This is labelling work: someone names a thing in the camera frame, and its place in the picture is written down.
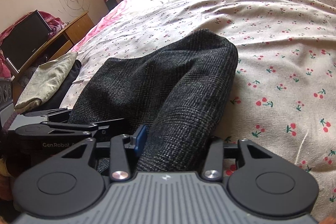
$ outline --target metal pivot bolt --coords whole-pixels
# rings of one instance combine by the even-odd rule
[[[207,170],[204,172],[204,176],[208,179],[218,179],[220,173],[217,170]]]
[[[112,177],[116,180],[124,180],[129,177],[129,174],[125,171],[115,171],[112,173]]]

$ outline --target gray tweed garment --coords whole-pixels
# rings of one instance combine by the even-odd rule
[[[109,58],[84,88],[69,122],[126,118],[131,132],[120,134],[146,124],[138,170],[195,170],[223,115],[237,61],[236,47],[209,30],[141,58]]]

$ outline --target wooden table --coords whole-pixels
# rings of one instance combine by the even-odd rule
[[[24,88],[18,83],[18,80],[25,74],[26,70],[33,66],[41,57],[47,56],[48,61],[59,58],[67,53],[76,43],[92,29],[95,25],[90,19],[88,12],[70,22],[57,35],[44,43],[34,54],[23,64],[19,73],[13,79],[13,101],[16,104]]]

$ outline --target bed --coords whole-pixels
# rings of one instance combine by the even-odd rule
[[[215,135],[249,138],[311,173],[313,216],[335,213],[336,0],[124,0],[72,49],[82,68],[61,107],[73,107],[108,58],[141,57],[204,28],[239,53]]]

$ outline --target black monitor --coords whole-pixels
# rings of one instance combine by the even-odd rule
[[[48,40],[51,29],[36,10],[18,23],[3,40],[0,48],[17,69]]]

